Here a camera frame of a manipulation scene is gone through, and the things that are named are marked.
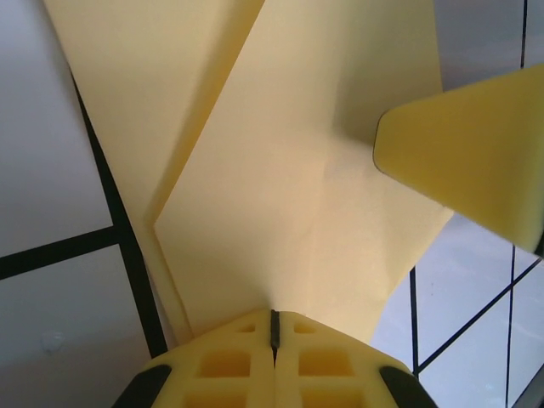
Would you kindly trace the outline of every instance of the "white wall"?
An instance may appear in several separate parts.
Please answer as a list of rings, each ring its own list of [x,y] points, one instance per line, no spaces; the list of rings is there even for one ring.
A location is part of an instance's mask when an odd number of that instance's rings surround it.
[[[2,0],[0,257],[110,225],[45,10]],[[117,246],[0,280],[2,408],[111,406],[149,358]]]

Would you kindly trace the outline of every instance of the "black edge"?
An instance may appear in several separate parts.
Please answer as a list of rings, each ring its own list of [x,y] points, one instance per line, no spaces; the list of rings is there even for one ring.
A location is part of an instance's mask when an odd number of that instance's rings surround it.
[[[527,7],[528,0],[524,0],[524,22],[521,31],[521,57],[519,59],[519,68],[525,67],[525,43],[527,40]]]
[[[516,266],[516,246],[512,245],[512,262],[510,264],[510,304],[508,310],[508,337],[507,337],[507,386],[505,390],[505,401],[508,406],[508,394],[510,390],[510,350],[512,346],[512,315],[513,315],[513,273]]]
[[[171,372],[169,365],[157,365],[140,372],[112,408],[151,408]]]
[[[544,365],[536,372],[529,385],[518,397],[512,408],[542,408],[544,405]]]
[[[387,109],[385,112],[382,113],[380,118],[377,120],[376,132],[374,134],[374,145],[372,146],[372,162],[374,163],[374,167],[377,169],[378,172],[380,172],[381,174],[384,174],[384,175],[386,175],[388,177],[391,177],[388,174],[386,174],[376,163],[376,145],[377,145],[377,135],[380,133],[380,122],[382,121],[382,118],[385,115],[387,115],[387,113],[389,111],[390,111],[390,109]]]
[[[419,345],[417,340],[416,267],[410,271],[411,348],[414,376],[419,378]]]
[[[111,174],[104,152],[94,133],[93,125],[88,117],[87,110],[82,101],[77,84],[74,81],[77,100],[82,111],[85,128],[94,154],[100,181],[104,188],[105,198],[110,209],[111,220],[117,229],[119,236],[119,247],[128,281],[133,291],[134,302],[138,310],[139,319],[144,330],[145,340],[151,357],[156,357],[167,351],[167,342],[162,331],[161,321],[156,309],[153,291],[151,290],[147,268],[145,267],[144,256],[139,248],[136,236],[128,219],[125,207],[122,204],[121,196],[117,190],[115,180]]]
[[[513,280],[513,283],[505,287],[498,295],[496,295],[489,303],[487,303],[471,320],[469,320],[463,327],[461,327],[453,336],[451,336],[444,344],[436,349],[428,358],[423,361],[419,367],[418,372],[422,372],[427,368],[436,358],[441,355],[448,347],[450,347],[453,342],[455,342],[464,332],[468,330],[480,317],[482,317],[485,312],[491,309],[501,298],[508,293],[513,287],[515,287],[527,274],[533,270],[536,265],[541,262],[541,259],[537,259],[533,262],[523,273],[521,273],[516,279]]]
[[[388,365],[380,368],[380,375],[399,408],[438,408],[417,378],[409,373]]]
[[[538,244],[536,245],[534,254],[537,257],[544,258],[544,231],[542,231],[541,239],[538,241]]]
[[[98,229],[0,258],[0,280],[24,274],[117,243],[115,227]]]
[[[276,312],[275,310],[272,310],[270,313],[270,347],[274,355],[275,366],[275,359],[280,348],[280,312]]]

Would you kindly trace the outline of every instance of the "yellow paper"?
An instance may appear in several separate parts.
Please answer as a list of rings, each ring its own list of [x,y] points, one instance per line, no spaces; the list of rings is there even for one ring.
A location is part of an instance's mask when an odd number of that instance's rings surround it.
[[[183,305],[152,231],[263,0],[44,0],[181,342]]]
[[[156,222],[195,332],[272,307],[368,341],[451,215],[374,168],[377,119],[440,91],[432,0],[266,2]]]

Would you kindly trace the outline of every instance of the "tile grid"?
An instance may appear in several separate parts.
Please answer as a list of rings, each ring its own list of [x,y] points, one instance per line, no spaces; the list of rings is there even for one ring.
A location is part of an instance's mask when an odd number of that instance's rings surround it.
[[[510,285],[512,286],[512,289],[510,289],[510,299],[509,299],[509,309],[508,309],[508,339],[507,339],[507,385],[505,390],[505,401],[506,401],[506,407],[508,407],[508,394],[510,390],[510,355],[511,355],[511,349],[512,349],[512,315],[513,315],[513,276],[514,276],[514,269],[516,264],[516,247],[512,245],[512,265],[510,269]]]
[[[525,44],[526,44],[526,32],[527,32],[527,12],[528,12],[528,0],[524,0],[523,10],[523,24],[522,24],[522,36],[521,36],[521,52],[519,60],[519,68],[524,69],[525,65]],[[541,248],[544,246],[544,235],[542,236],[538,247],[537,253],[541,253]],[[480,317],[482,317],[487,311],[489,311],[499,300],[501,300],[507,293],[509,295],[509,313],[508,313],[508,332],[507,332],[507,363],[506,363],[506,387],[505,387],[505,406],[508,408],[508,394],[510,385],[510,356],[511,356],[511,344],[512,344],[512,318],[513,318],[513,288],[541,262],[541,258],[538,258],[528,268],[526,268],[516,279],[514,279],[514,266],[515,266],[516,248],[512,247],[511,258],[511,270],[510,270],[510,283],[501,292],[499,292],[487,305],[485,305],[472,319],[470,319],[464,326],[462,326],[456,333],[454,333],[447,341],[445,341],[440,347],[438,347],[426,360],[419,364],[418,358],[418,333],[417,333],[417,292],[416,292],[416,268],[410,272],[410,295],[411,295],[411,329],[412,329],[412,353],[413,353],[413,373],[415,377],[419,377],[419,374],[430,366],[447,348],[449,348],[469,327],[471,327]]]
[[[145,341],[151,357],[156,357],[167,351],[167,343],[151,290],[144,257],[75,83],[74,87],[113,226],[0,257],[0,280],[99,249],[119,245]]]
[[[444,351],[449,348],[464,332],[466,332],[476,321],[478,321],[485,313],[487,313],[496,303],[499,302],[507,293],[510,294],[510,315],[509,315],[509,334],[508,334],[508,350],[507,350],[507,387],[508,387],[508,377],[509,377],[509,355],[510,355],[510,337],[512,332],[512,310],[513,310],[513,288],[525,277],[527,274],[533,270],[541,261],[541,258],[538,258],[533,262],[529,267],[527,267],[517,278],[513,278],[513,265],[515,257],[515,248],[513,249],[512,257],[512,271],[511,276],[512,280],[507,287],[500,291],[489,303],[487,303],[477,314],[474,315],[463,327],[461,327],[456,333],[454,333],[447,341],[445,341],[440,347],[434,351],[426,360],[421,364],[417,360],[418,350],[417,350],[417,302],[416,300],[411,301],[411,324],[412,324],[412,349],[414,355],[414,370],[413,373],[416,377],[419,377],[419,374],[428,368],[431,363],[433,363]],[[410,292],[411,297],[417,297],[416,293],[416,268],[411,271],[410,277]]]

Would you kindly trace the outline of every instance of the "yellow foam pad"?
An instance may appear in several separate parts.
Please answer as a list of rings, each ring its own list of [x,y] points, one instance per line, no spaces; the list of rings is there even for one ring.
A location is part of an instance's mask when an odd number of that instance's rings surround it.
[[[156,222],[195,333],[273,307],[369,341],[451,215],[374,168],[377,120],[440,90],[432,0],[265,2]]]
[[[300,314],[280,312],[279,319],[275,357],[264,310],[153,359],[145,369],[172,369],[153,408],[397,407],[398,390],[389,389],[380,370],[393,367],[411,378],[402,363]]]
[[[544,65],[387,112],[375,161],[527,251],[544,227]]]
[[[270,312],[251,313],[153,359],[172,372],[153,408],[272,408]]]
[[[44,0],[180,342],[192,337],[152,231],[263,0]]]
[[[399,361],[297,313],[281,312],[275,401],[289,408],[396,408],[382,366],[409,373]]]

